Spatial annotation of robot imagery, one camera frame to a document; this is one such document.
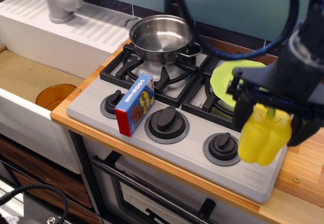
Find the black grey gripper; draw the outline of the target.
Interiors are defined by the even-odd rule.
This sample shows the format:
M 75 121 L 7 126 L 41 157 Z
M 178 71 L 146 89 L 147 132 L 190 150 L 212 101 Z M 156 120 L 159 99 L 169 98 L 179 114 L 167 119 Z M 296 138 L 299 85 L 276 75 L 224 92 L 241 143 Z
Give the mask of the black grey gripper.
M 233 75 L 227 92 L 236 100 L 232 122 L 239 132 L 256 103 L 295 114 L 287 146 L 298 146 L 323 127 L 323 25 L 302 24 L 276 62 L 237 67 Z

